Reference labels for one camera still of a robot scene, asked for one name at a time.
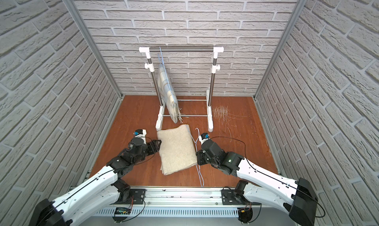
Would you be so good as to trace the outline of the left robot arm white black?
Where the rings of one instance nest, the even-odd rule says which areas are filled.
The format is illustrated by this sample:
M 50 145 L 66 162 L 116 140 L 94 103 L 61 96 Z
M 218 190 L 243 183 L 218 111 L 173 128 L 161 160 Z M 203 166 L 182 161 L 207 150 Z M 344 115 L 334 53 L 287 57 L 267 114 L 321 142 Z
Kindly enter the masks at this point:
M 134 137 L 128 147 L 95 175 L 66 194 L 42 200 L 32 213 L 31 226 L 78 226 L 99 210 L 114 203 L 132 203 L 130 185 L 122 178 L 146 157 L 160 150 L 161 140 L 147 142 Z

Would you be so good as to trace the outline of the plaid blue cream scarf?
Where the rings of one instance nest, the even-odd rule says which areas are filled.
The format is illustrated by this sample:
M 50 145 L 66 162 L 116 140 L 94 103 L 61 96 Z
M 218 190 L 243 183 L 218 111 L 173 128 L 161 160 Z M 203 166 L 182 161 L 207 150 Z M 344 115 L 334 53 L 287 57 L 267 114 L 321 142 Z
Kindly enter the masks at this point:
M 165 103 L 169 115 L 174 123 L 183 122 L 179 108 L 179 102 L 171 84 L 169 75 L 165 66 L 161 63 L 158 70 L 158 87 L 161 98 Z

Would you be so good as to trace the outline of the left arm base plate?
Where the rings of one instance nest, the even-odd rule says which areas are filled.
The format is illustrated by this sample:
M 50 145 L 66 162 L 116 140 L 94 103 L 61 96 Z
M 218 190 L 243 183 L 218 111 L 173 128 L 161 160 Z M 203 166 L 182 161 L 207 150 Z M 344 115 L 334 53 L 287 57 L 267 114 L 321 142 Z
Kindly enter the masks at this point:
M 121 191 L 118 200 L 114 204 L 143 205 L 145 193 L 145 188 L 124 189 Z

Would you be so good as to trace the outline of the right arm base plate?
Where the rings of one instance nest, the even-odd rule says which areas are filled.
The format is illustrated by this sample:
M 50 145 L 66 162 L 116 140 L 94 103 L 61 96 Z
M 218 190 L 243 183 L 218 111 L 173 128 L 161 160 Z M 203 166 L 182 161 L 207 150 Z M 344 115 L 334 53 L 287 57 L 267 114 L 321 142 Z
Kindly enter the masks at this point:
M 223 187 L 221 190 L 221 199 L 223 205 L 250 205 L 242 195 L 235 193 L 230 187 Z

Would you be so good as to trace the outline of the beige wool scarf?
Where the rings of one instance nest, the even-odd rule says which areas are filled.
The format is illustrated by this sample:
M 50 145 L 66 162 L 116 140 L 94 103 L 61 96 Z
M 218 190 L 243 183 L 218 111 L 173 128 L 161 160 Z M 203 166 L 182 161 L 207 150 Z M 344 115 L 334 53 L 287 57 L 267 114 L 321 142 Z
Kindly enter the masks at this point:
M 163 175 L 170 175 L 197 164 L 190 127 L 182 124 L 177 128 L 157 132 L 161 140 L 159 155 Z

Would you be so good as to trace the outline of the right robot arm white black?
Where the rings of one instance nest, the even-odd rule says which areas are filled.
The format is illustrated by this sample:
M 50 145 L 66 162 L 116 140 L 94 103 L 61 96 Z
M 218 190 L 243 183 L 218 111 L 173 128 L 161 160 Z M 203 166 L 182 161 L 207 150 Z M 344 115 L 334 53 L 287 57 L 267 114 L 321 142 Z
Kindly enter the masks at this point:
M 286 212 L 300 226 L 313 226 L 318 217 L 318 197 L 311 183 L 286 178 L 254 164 L 234 152 L 225 152 L 203 133 L 198 137 L 201 150 L 196 153 L 199 165 L 210 164 L 227 175 L 240 178 L 234 189 L 242 205 L 259 203 Z

